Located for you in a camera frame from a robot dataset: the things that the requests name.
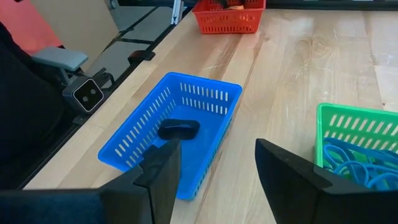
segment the metal bracket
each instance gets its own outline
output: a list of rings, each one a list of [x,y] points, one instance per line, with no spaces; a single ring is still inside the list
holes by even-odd
[[[177,25],[182,18],[182,12],[184,11],[184,2],[181,0],[174,0],[173,14],[172,14],[172,25]]]

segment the wooden table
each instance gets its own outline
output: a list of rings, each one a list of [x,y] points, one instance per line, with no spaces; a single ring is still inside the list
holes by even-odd
[[[176,71],[238,83],[244,93],[199,194],[176,200],[172,223],[275,223],[257,176],[255,139],[312,161],[317,104],[398,111],[396,20],[395,12],[267,10],[257,34],[201,35],[189,14],[26,188],[99,187],[120,175],[98,151]]]

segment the orange item in basket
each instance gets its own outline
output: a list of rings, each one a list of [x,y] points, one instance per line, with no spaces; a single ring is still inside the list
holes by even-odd
[[[231,9],[231,10],[243,10],[244,6],[230,6],[228,9]]]
[[[241,4],[241,0],[228,0],[229,6]],[[192,12],[202,34],[252,34],[259,28],[265,6],[265,0],[250,0],[244,9],[225,10],[218,0],[202,0]]]

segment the green plastic basket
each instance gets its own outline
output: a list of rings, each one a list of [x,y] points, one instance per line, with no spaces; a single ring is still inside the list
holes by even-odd
[[[317,111],[315,163],[323,167],[323,138],[337,138],[368,149],[398,150],[398,113],[321,103]],[[359,162],[366,157],[354,154]]]

